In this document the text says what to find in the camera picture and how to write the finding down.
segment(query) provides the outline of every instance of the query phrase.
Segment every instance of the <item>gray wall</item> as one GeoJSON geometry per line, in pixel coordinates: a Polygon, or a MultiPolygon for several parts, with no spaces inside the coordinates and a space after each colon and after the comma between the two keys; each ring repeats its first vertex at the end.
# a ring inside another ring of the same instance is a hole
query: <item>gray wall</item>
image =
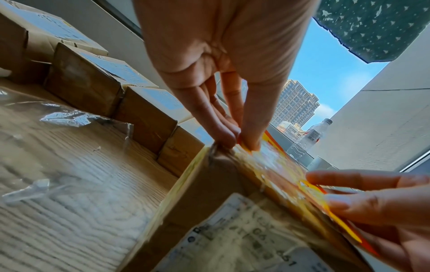
{"type": "Polygon", "coordinates": [[[394,171],[430,149],[430,27],[332,118],[310,153],[339,169],[394,171]]]}
{"type": "MultiPolygon", "coordinates": [[[[124,60],[162,89],[166,84],[152,66],[141,38],[91,0],[17,0],[20,3],[62,17],[109,51],[109,56],[124,60]]],[[[112,1],[118,6],[119,1],[112,1]]],[[[123,11],[130,12],[127,0],[123,11]]]]}

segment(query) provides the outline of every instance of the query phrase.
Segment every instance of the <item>green curtain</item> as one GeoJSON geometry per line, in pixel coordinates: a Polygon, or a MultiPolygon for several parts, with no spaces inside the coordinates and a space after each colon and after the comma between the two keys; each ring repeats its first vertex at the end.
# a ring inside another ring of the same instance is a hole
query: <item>green curtain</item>
{"type": "Polygon", "coordinates": [[[314,19],[363,61],[392,61],[430,22],[430,0],[322,0],[314,19]]]}

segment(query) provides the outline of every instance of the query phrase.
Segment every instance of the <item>crumpled plastic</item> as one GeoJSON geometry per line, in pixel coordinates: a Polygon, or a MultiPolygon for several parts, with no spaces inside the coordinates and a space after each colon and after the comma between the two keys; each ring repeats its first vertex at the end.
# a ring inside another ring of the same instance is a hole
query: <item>crumpled plastic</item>
{"type": "Polygon", "coordinates": [[[0,203],[103,191],[120,165],[90,160],[109,151],[121,162],[132,131],[131,124],[0,89],[0,203]]]}

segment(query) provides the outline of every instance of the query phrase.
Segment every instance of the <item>wood grain surface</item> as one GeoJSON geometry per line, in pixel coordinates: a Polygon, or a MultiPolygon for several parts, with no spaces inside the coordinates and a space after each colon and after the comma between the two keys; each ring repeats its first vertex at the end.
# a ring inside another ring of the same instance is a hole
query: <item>wood grain surface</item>
{"type": "Polygon", "coordinates": [[[35,180],[54,188],[0,203],[0,271],[115,271],[176,178],[134,142],[121,156],[112,125],[52,125],[40,112],[0,107],[0,194],[35,180]]]}

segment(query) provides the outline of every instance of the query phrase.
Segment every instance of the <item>plastic bottle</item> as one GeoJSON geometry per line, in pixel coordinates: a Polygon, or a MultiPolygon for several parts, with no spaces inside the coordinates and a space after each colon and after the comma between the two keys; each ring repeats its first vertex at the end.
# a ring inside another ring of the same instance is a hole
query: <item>plastic bottle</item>
{"type": "Polygon", "coordinates": [[[287,150],[287,154],[293,159],[299,160],[311,147],[316,144],[328,126],[333,123],[330,119],[324,119],[319,124],[313,125],[306,133],[297,139],[297,141],[287,150]]]}

